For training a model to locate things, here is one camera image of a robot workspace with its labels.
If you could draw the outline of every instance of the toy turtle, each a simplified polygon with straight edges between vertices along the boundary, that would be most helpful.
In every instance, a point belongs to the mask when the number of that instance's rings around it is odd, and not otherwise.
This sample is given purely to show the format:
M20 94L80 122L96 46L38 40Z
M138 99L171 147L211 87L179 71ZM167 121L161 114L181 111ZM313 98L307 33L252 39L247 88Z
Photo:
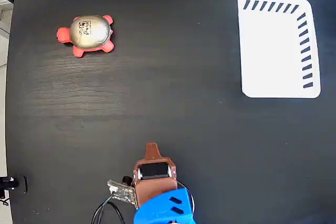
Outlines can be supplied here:
M73 55L77 58L81 58L84 52L110 52L114 48L110 41L112 23L113 19L109 15L76 17L70 28L61 27L57 30L57 39L61 43L71 42L74 45Z

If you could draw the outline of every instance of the white plate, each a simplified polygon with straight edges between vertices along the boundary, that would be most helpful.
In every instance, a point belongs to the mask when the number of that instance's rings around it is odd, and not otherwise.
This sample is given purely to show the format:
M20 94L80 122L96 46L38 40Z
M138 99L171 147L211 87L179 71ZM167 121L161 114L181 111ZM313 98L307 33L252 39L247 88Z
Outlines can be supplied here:
M238 0L243 93L316 98L320 67L307 0Z

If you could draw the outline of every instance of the silver turtle shell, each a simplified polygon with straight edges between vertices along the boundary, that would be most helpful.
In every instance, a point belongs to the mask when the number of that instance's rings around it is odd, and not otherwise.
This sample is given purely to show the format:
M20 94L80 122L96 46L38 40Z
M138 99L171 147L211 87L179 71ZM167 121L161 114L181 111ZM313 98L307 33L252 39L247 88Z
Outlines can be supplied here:
M70 27L71 42L81 49L101 47L109 41L111 34L110 24L101 16L81 16Z

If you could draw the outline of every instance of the white tile floor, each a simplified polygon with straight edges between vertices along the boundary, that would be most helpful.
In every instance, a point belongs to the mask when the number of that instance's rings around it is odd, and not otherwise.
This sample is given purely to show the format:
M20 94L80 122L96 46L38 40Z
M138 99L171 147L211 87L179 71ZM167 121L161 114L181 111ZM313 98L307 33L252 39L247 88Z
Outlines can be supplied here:
M10 25L12 11L2 13L1 20ZM0 177L7 176L6 167L6 144L5 144L5 93L6 93L6 70L7 70L8 40L0 36ZM10 206L0 203L0 224L12 224Z

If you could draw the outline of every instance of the blue plastic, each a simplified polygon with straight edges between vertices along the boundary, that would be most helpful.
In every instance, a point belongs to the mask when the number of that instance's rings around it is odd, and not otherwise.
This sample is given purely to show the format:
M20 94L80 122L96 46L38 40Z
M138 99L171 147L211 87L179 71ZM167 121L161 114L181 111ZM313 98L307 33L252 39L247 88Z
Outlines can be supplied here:
M161 194L139 208L134 224L196 224L193 220L187 189L178 189Z

